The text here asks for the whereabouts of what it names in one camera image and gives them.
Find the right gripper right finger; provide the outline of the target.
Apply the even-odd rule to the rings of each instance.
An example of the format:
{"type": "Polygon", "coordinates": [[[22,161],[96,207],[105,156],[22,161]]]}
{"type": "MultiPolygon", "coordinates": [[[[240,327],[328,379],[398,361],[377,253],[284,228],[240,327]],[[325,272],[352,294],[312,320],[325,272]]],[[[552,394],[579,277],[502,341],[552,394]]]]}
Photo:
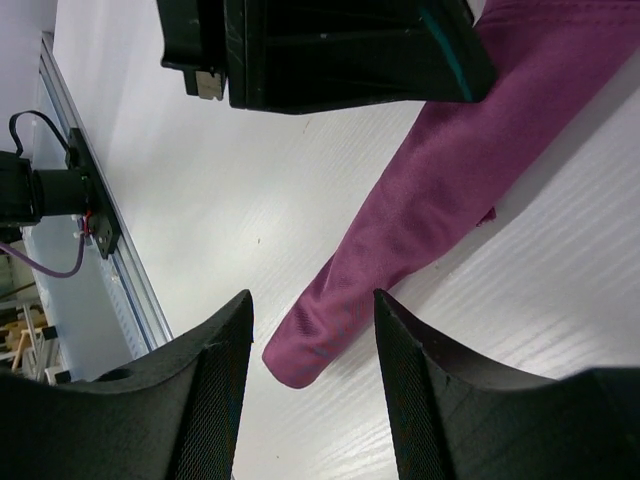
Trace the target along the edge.
{"type": "Polygon", "coordinates": [[[639,371],[560,380],[492,360],[374,294],[397,471],[403,479],[635,479],[639,371]]]}

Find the purple cloth napkin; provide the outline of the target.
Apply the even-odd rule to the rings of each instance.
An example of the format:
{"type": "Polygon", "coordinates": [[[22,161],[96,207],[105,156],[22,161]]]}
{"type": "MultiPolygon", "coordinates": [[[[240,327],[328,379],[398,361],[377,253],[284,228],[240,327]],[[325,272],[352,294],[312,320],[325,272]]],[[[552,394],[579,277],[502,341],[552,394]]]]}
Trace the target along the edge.
{"type": "Polygon", "coordinates": [[[316,380],[370,325],[374,291],[449,252],[639,46],[635,1],[489,1],[475,32],[497,71],[474,104],[427,103],[334,254],[262,359],[280,383],[316,380]]]}

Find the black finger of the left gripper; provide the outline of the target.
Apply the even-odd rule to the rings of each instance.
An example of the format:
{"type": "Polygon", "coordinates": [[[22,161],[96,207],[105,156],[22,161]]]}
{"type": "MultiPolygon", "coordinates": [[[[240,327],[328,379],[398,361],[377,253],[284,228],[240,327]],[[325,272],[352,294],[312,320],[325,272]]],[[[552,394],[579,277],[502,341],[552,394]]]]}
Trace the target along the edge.
{"type": "Polygon", "coordinates": [[[478,103],[497,79],[465,1],[226,1],[233,107],[478,103]]]}

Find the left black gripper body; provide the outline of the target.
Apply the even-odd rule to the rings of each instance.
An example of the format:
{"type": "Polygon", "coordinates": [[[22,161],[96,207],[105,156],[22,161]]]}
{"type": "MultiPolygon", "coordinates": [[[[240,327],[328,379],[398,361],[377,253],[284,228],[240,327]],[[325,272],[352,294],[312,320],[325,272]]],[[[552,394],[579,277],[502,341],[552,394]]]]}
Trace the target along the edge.
{"type": "Polygon", "coordinates": [[[164,40],[161,65],[180,71],[186,93],[222,100],[226,82],[224,2],[158,0],[164,40]]]}

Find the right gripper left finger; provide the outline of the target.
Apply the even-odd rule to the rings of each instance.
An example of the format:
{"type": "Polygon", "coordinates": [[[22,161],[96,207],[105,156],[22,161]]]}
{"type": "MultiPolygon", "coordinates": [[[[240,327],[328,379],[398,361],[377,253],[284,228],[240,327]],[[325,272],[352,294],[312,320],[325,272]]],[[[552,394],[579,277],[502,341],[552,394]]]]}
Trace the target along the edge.
{"type": "Polygon", "coordinates": [[[51,386],[2,371],[2,478],[231,478],[253,325],[243,290],[94,381],[51,386]]]}

